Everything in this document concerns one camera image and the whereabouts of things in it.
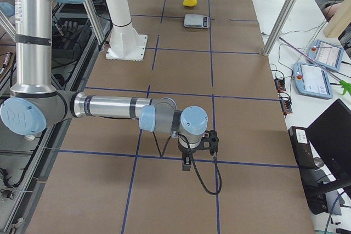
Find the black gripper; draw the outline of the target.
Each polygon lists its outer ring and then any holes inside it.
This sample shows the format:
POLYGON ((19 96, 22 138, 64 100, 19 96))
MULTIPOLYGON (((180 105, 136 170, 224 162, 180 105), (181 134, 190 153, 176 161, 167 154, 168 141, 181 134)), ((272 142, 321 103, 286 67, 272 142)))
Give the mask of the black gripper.
POLYGON ((195 149, 183 146, 180 141, 178 141, 178 149, 182 153, 182 171, 190 171, 191 160, 190 156, 195 153, 195 149))

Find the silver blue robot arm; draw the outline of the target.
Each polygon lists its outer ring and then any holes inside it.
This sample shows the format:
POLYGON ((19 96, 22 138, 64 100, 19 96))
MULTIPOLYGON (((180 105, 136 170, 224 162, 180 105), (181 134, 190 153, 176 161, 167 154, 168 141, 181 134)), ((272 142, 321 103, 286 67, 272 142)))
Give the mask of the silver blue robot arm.
POLYGON ((204 109, 178 110, 170 98, 146 99, 58 91, 51 83, 53 2, 85 0, 15 0, 16 83, 1 106, 5 126, 34 135, 61 121, 83 116, 136 119, 142 130, 178 139, 183 169, 195 166, 193 154, 208 138, 204 109))

